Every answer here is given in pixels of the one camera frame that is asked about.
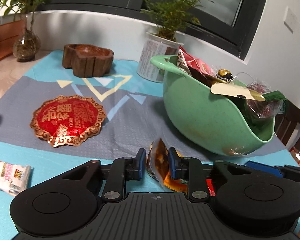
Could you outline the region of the cream gold card packet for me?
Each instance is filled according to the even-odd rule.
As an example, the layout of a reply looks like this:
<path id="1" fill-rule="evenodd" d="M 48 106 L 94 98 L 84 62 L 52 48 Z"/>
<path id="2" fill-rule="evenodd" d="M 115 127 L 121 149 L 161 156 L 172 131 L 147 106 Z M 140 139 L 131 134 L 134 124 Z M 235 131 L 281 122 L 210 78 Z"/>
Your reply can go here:
<path id="1" fill-rule="evenodd" d="M 210 92 L 212 94 L 231 96 L 234 98 L 265 101 L 266 99 L 262 94 L 246 87 L 232 85 L 228 83 L 215 83 L 211 86 Z"/>

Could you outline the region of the brown wooden tray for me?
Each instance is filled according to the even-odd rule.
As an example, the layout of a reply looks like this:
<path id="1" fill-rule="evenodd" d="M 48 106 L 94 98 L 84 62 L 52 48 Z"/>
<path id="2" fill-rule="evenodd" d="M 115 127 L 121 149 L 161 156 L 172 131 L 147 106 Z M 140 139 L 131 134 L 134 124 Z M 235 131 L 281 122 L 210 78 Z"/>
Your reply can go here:
<path id="1" fill-rule="evenodd" d="M 110 73 L 113 60 L 114 52 L 111 49 L 91 44 L 66 44 L 62 66 L 72 69 L 76 77 L 102 77 Z"/>

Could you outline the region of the white wall switch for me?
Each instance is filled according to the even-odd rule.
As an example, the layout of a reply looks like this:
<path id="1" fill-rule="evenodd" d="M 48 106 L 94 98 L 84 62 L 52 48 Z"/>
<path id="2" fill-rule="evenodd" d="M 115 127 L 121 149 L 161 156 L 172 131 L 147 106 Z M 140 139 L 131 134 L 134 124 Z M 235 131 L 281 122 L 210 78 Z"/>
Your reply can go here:
<path id="1" fill-rule="evenodd" d="M 283 23 L 292 34 L 300 32 L 300 22 L 289 6 L 286 6 L 285 8 Z"/>

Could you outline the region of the white purple snack packet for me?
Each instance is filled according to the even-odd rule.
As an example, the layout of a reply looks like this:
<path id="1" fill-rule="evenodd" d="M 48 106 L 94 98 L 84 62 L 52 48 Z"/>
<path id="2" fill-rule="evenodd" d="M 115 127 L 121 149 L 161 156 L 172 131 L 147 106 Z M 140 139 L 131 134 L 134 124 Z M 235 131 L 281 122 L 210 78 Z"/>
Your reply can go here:
<path id="1" fill-rule="evenodd" d="M 27 189 L 31 166 L 10 164 L 0 160 L 0 191 L 16 196 Z"/>

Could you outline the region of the leafy plant in glass vase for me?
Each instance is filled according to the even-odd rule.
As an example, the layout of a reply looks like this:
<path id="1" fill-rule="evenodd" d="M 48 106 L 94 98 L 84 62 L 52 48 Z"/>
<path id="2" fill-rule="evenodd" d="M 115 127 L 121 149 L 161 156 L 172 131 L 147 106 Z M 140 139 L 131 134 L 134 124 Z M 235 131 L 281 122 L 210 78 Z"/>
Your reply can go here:
<path id="1" fill-rule="evenodd" d="M 0 0 L 0 9 L 4 15 L 10 12 L 20 16 L 23 24 L 21 33 L 13 44 L 13 55 L 18 62 L 29 62 L 35 59 L 40 49 L 40 39 L 33 31 L 35 12 L 40 5 L 51 0 Z"/>

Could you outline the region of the red snack packet with cup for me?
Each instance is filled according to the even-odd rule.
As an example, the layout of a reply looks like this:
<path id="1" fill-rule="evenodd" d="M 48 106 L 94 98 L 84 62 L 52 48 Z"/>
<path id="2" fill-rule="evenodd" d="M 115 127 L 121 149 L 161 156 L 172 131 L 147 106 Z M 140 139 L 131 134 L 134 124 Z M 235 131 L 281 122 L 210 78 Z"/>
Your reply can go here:
<path id="1" fill-rule="evenodd" d="M 212 184 L 212 180 L 211 179 L 206 179 L 206 184 L 207 184 L 207 188 L 209 190 L 210 196 L 214 197 L 216 194 L 215 194 L 215 189 L 214 189 L 213 184 Z"/>

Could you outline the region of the feathery plant in white pot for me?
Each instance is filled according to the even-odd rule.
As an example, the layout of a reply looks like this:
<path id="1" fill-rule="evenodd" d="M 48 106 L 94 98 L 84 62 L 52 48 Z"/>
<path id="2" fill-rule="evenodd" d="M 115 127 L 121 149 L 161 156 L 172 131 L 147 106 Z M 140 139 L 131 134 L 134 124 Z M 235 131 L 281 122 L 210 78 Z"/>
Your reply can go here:
<path id="1" fill-rule="evenodd" d="M 175 38 L 177 31 L 184 31 L 192 23 L 200 25 L 191 12 L 200 7 L 202 0 L 144 0 L 142 12 L 156 25 L 155 32 L 147 33 L 137 74 L 142 78 L 162 83 L 164 71 L 151 63 L 151 58 L 161 55 L 175 55 L 183 44 Z"/>

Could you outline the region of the dark wooden chair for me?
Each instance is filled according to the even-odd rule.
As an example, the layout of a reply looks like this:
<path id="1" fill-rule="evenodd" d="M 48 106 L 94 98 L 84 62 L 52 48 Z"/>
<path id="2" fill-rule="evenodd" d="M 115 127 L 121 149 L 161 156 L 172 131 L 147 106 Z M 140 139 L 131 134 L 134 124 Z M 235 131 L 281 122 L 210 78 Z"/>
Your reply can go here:
<path id="1" fill-rule="evenodd" d="M 274 129 L 276 136 L 285 146 L 287 146 L 298 125 L 300 125 L 300 109 L 289 100 L 286 100 L 285 112 L 275 116 Z M 300 135 L 290 149 L 292 148 L 300 150 Z"/>

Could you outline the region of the red gold round packet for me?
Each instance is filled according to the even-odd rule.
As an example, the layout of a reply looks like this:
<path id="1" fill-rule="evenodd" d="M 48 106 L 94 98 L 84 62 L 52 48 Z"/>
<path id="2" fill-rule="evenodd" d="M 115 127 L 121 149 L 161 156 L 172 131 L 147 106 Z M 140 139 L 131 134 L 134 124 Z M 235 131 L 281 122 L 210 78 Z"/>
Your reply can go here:
<path id="1" fill-rule="evenodd" d="M 103 106 L 93 98 L 60 95 L 34 111 L 30 127 L 52 147 L 80 146 L 100 133 L 105 119 Z"/>

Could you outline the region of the green plastic bowl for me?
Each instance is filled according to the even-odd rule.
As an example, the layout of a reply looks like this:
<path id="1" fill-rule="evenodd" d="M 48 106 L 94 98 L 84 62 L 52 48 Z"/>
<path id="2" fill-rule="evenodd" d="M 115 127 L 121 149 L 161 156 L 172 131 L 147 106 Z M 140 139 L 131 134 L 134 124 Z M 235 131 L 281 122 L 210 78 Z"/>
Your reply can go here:
<path id="1" fill-rule="evenodd" d="M 163 101 L 176 129 L 206 150 L 243 156 L 269 143 L 274 135 L 273 118 L 255 125 L 242 114 L 242 99 L 231 101 L 177 68 L 176 55 L 160 55 L 151 63 L 165 72 Z"/>

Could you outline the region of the clear bag with green header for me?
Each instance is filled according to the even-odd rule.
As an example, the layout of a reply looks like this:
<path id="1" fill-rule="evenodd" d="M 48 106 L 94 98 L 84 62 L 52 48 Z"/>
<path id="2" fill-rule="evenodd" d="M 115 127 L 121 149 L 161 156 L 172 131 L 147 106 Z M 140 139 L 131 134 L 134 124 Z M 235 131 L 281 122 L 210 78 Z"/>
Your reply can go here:
<path id="1" fill-rule="evenodd" d="M 278 113 L 285 113 L 287 98 L 279 91 L 273 90 L 263 81 L 254 80 L 247 85 L 250 90 L 264 96 L 264 101 L 247 100 L 244 105 L 245 115 L 253 121 L 267 120 Z"/>

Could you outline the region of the blue grey tablecloth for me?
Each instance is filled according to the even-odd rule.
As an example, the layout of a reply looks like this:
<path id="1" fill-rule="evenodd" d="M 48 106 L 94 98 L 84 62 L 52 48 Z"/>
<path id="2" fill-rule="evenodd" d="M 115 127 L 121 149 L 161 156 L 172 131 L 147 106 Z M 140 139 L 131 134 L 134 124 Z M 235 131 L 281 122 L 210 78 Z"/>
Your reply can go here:
<path id="1" fill-rule="evenodd" d="M 243 98 L 213 94 L 156 56 L 163 84 L 140 88 L 117 61 L 98 86 L 55 51 L 0 99 L 0 160 L 35 185 L 10 204 L 16 239 L 296 239 L 298 176 L 240 161 L 272 140 Z"/>

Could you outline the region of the brown clear candy packet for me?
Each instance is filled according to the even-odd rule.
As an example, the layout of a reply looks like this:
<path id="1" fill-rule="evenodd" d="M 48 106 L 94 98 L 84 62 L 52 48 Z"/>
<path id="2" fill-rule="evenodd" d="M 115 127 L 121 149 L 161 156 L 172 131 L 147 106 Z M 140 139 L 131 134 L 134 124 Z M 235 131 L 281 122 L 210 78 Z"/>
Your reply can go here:
<path id="1" fill-rule="evenodd" d="M 146 159 L 148 174 L 161 186 L 175 192 L 187 192 L 187 181 L 171 178 L 168 149 L 161 138 L 153 141 Z"/>

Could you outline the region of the dark framed window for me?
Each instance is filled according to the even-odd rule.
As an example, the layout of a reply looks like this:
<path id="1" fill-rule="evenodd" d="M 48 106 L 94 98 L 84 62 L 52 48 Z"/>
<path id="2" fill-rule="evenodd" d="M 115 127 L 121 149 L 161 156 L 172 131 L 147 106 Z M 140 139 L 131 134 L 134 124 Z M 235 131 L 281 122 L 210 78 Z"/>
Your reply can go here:
<path id="1" fill-rule="evenodd" d="M 182 31 L 245 59 L 266 0 L 47 0 L 39 10 L 81 10 L 126 16 L 156 25 L 176 41 Z"/>

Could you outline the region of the copper orange box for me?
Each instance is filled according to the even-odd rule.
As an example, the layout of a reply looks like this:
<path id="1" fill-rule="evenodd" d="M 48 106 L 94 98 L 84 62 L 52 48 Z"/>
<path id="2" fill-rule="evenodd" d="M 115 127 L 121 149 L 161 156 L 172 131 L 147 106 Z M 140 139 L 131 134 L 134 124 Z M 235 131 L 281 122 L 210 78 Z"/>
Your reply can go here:
<path id="1" fill-rule="evenodd" d="M 13 44 L 21 33 L 22 27 L 21 20 L 0 25 L 0 61 L 12 54 Z"/>

